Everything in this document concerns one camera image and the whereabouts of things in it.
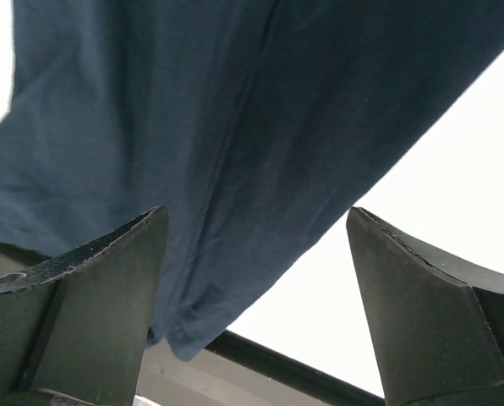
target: dark blue cloth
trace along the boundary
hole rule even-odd
[[[149,342],[189,359],[504,48],[504,0],[16,0],[14,38],[0,241],[166,206]]]

